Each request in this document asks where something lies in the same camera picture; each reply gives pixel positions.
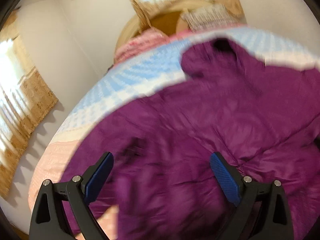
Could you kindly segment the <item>purple puffer jacket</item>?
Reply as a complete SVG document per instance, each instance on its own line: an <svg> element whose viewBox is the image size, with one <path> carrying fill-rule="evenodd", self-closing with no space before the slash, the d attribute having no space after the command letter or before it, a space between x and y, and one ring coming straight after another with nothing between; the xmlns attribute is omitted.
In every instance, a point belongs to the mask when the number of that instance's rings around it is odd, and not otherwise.
<svg viewBox="0 0 320 240"><path fill-rule="evenodd" d="M282 182L303 239L319 217L319 67L266 65L224 38L190 47L181 67L185 82L101 120L62 181L111 152L91 210L119 207L119 239L211 239L234 209L209 165L220 152L244 175Z"/></svg>

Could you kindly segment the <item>beige curtain left window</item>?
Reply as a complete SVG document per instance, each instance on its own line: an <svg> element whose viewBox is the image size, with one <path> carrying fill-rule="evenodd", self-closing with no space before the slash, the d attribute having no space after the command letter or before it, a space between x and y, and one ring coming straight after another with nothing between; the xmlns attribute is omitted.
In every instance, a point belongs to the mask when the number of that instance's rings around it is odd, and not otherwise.
<svg viewBox="0 0 320 240"><path fill-rule="evenodd" d="M1 29L1 197L7 198L30 137L58 99L22 41L17 14Z"/></svg>

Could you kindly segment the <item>blue pink dotted bedspread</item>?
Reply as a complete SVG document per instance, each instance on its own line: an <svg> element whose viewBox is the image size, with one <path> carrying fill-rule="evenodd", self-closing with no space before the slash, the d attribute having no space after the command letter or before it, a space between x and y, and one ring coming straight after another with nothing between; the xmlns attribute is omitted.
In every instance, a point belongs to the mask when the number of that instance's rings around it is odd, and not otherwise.
<svg viewBox="0 0 320 240"><path fill-rule="evenodd" d="M62 175L76 150L106 116L133 100L152 96L188 79L182 55L192 46L215 39L231 40L257 60L271 66L305 70L319 67L319 56L288 39L249 27L193 34L114 66L80 100L62 123L42 155L31 180L28 204L33 207L42 182L62 182ZM112 205L95 217L110 238L118 238L119 207Z"/></svg>

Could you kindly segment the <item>grey striped pillow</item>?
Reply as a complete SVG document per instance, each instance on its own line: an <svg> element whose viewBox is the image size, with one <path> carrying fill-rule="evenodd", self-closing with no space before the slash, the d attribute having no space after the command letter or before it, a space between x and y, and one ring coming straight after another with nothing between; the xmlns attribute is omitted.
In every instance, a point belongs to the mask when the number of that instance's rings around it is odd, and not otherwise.
<svg viewBox="0 0 320 240"><path fill-rule="evenodd" d="M241 23L239 19L229 14L225 6L221 4L214 4L183 12L181 19L187 22L192 31L226 27Z"/></svg>

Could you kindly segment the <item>folded pink blanket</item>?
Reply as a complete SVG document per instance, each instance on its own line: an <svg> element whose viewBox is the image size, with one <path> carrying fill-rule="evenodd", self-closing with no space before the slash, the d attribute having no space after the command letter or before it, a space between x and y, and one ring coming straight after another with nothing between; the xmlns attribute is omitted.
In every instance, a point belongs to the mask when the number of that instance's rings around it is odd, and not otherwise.
<svg viewBox="0 0 320 240"><path fill-rule="evenodd" d="M114 64L121 63L145 51L169 42L169 37L156 28L150 28L140 35L129 39L114 54Z"/></svg>

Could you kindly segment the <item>beige wooden headboard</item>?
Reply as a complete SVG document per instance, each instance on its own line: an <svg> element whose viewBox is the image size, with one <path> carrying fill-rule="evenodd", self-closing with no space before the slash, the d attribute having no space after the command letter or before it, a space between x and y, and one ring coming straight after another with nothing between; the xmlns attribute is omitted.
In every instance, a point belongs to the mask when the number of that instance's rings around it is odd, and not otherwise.
<svg viewBox="0 0 320 240"><path fill-rule="evenodd" d="M188 25L181 20L180 14L184 11L207 7L211 3L203 0L181 0L151 19L151 25L165 33L167 36L188 29ZM122 29L115 47L115 51L124 45L129 39L139 35L139 17L133 16Z"/></svg>

